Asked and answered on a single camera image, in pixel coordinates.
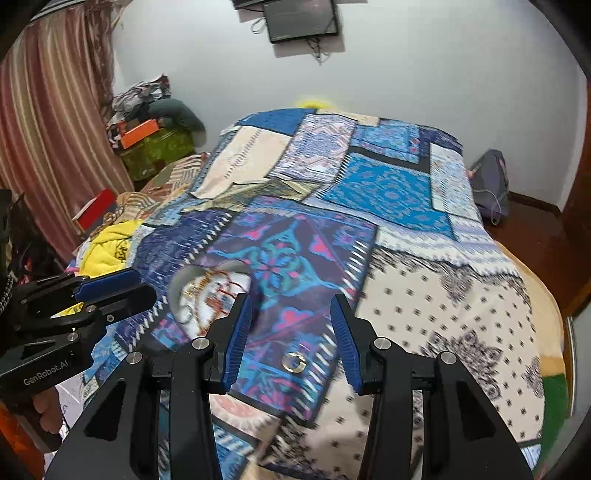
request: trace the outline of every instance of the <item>white wall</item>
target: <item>white wall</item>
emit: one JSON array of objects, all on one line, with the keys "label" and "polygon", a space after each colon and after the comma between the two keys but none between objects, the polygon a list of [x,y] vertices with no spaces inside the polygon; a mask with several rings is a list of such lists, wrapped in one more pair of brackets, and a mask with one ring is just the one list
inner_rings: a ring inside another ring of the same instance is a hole
[{"label": "white wall", "polygon": [[305,98],[432,125],[460,139],[467,165],[499,148],[511,190],[560,203],[586,95],[528,0],[342,1],[344,51],[319,66],[304,43],[274,47],[251,33],[241,18],[255,14],[230,0],[134,0],[114,33],[116,82],[169,75],[173,96],[205,123],[206,149],[238,118]]}]

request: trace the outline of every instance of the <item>bed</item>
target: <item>bed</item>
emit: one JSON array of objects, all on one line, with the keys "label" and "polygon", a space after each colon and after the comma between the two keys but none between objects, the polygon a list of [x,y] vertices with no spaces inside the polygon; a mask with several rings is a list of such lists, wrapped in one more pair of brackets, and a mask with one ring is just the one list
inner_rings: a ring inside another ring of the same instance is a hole
[{"label": "bed", "polygon": [[[239,259],[265,300],[238,381],[229,395],[210,396],[225,480],[357,477],[372,399],[354,395],[343,375],[328,317],[335,293],[409,352],[455,352],[530,467],[542,464],[566,413],[560,314],[539,279],[486,233],[456,138],[346,112],[260,112],[225,129],[211,154],[166,167],[118,205],[93,238],[141,223],[121,263],[158,301],[111,326],[93,367],[60,386],[70,423],[128,352],[172,355],[189,340],[167,299],[179,269]],[[306,358],[302,373],[282,366],[293,352]],[[170,477],[167,409],[163,393],[161,479]],[[416,463],[417,392],[413,422]]]}]

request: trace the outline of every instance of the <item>blanket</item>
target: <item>blanket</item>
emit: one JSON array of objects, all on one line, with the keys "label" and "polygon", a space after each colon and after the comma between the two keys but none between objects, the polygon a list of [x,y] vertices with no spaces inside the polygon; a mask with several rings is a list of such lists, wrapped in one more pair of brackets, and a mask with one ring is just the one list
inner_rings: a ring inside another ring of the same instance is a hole
[{"label": "blanket", "polygon": [[[352,113],[261,112],[224,130],[211,155],[176,179],[153,187],[169,193],[146,202],[127,260],[158,301],[116,326],[108,351],[84,374],[85,401],[128,352],[172,355],[190,340],[168,308],[179,269],[235,258],[251,266],[264,300],[238,381],[210,398],[225,480],[247,467],[356,478],[372,398],[355,395],[343,375],[328,313],[335,293],[409,352],[454,352],[534,467],[544,383],[532,304],[514,262],[482,225],[457,139]],[[298,374],[283,367],[293,353],[305,358]],[[164,479],[167,409],[163,393]],[[418,459],[419,393],[413,422]]]}]

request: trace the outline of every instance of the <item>metal screw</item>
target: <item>metal screw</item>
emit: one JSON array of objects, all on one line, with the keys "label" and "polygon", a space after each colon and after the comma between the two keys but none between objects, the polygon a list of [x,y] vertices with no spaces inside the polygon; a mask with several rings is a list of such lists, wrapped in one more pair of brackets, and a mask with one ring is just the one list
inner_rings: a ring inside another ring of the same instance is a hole
[{"label": "metal screw", "polygon": [[197,337],[191,345],[193,345],[195,350],[203,350],[209,346],[209,340],[205,337]]},{"label": "metal screw", "polygon": [[392,346],[392,342],[387,338],[380,337],[374,340],[374,346],[380,350],[388,350]]},{"label": "metal screw", "polygon": [[127,363],[129,363],[130,365],[135,365],[141,362],[143,357],[144,356],[140,352],[131,352],[128,356],[125,357],[125,359],[127,360]]},{"label": "metal screw", "polygon": [[454,363],[456,363],[457,357],[451,352],[443,352],[441,354],[441,361],[444,364],[453,365]]}]

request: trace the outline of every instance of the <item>curtain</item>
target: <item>curtain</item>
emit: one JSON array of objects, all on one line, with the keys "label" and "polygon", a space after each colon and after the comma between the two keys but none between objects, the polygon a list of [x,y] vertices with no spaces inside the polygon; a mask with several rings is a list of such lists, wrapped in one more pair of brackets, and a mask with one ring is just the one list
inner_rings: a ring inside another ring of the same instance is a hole
[{"label": "curtain", "polygon": [[0,64],[0,183],[27,205],[65,260],[71,218],[97,193],[133,190],[109,145],[110,2],[91,0],[30,24]]}]

